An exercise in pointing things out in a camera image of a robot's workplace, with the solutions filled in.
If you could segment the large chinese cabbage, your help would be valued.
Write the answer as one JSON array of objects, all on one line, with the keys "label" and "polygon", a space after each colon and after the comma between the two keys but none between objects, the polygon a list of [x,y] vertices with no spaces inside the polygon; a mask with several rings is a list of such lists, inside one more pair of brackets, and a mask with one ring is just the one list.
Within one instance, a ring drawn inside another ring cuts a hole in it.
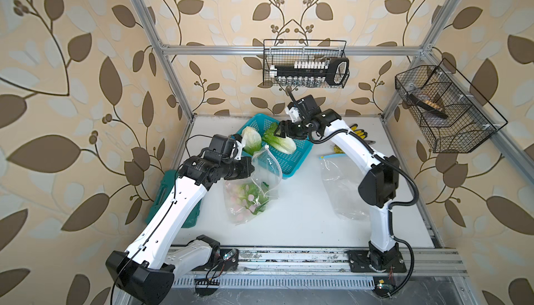
[{"label": "large chinese cabbage", "polygon": [[291,155],[296,149],[296,143],[292,138],[289,137],[278,137],[275,135],[276,130],[278,129],[277,123],[272,123],[269,128],[265,131],[262,136],[262,141],[265,142],[270,147],[278,150],[281,153]]}]

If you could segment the pink dotted zipper bag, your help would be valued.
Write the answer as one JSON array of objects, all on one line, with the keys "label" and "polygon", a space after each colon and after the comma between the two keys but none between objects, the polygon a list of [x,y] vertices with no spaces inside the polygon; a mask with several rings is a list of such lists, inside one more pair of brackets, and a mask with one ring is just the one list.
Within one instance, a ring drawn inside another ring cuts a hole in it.
[{"label": "pink dotted zipper bag", "polygon": [[254,171],[249,178],[224,184],[225,207],[233,224],[245,224],[256,218],[279,197],[282,169],[270,147],[266,145],[255,152],[251,161]]}]

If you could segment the small chinese cabbage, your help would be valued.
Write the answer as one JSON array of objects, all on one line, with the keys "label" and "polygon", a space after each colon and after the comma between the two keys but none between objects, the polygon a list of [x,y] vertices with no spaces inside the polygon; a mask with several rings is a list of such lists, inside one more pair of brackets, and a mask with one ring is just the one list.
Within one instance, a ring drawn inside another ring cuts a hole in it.
[{"label": "small chinese cabbage", "polygon": [[249,155],[253,156],[254,153],[262,149],[261,135],[253,127],[245,127],[242,130],[241,136],[246,141],[244,151]]}]

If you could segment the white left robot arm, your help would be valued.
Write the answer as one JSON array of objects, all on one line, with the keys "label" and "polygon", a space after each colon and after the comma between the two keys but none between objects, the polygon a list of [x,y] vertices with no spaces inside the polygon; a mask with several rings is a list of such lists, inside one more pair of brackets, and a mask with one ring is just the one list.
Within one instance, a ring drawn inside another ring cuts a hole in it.
[{"label": "white left robot arm", "polygon": [[126,251],[109,255],[106,267],[114,288],[143,304],[160,304],[176,277],[199,267],[222,270],[227,261],[236,261],[236,249],[221,253],[220,243],[205,235],[178,250],[174,263],[165,260],[187,217],[214,183],[251,176],[252,158],[242,155],[246,144],[238,134],[214,135],[207,148],[182,163],[169,195],[139,237]]}]

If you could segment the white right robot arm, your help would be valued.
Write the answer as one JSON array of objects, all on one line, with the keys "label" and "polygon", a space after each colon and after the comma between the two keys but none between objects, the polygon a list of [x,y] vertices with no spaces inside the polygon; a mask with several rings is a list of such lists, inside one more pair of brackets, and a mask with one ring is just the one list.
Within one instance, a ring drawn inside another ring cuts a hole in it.
[{"label": "white right robot arm", "polygon": [[[417,185],[400,168],[395,156],[387,157],[370,147],[334,110],[300,110],[291,104],[285,112],[290,119],[279,123],[276,135],[308,139],[313,144],[331,140],[360,168],[364,177],[358,192],[370,206],[370,266],[376,271],[385,270],[399,257],[399,243],[403,242],[394,235],[392,209],[396,206],[414,206],[419,200]],[[413,198],[410,201],[394,200],[400,176],[412,187]]]}]

